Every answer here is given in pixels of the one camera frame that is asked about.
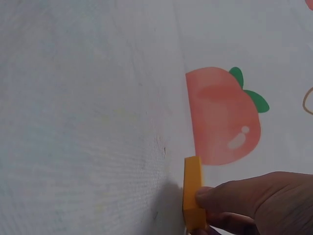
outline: sponge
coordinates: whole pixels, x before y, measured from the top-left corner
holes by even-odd
[[[195,194],[202,187],[201,160],[199,157],[185,158],[183,216],[188,232],[206,228],[205,209],[200,208]]]

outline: white wall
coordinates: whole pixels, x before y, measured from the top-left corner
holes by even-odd
[[[194,153],[167,0],[0,0],[0,234],[180,234]]]

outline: fingernail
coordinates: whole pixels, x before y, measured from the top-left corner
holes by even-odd
[[[200,188],[197,193],[196,193],[196,197],[199,197],[203,194],[206,194],[210,189],[212,189],[212,187],[202,187]]]

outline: peach illustration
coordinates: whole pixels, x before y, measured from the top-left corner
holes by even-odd
[[[261,136],[259,113],[269,110],[257,93],[243,90],[239,68],[209,67],[186,74],[196,155],[223,165],[249,154]]]
[[[305,2],[308,5],[309,9],[313,11],[313,0],[305,0]]]

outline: fruit print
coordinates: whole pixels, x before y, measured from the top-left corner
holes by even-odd
[[[305,2],[308,5],[309,9],[313,11],[313,0],[305,0]]]
[[[205,165],[223,165],[249,154],[261,136],[259,113],[268,103],[244,90],[238,67],[202,68],[186,74],[196,155]]]

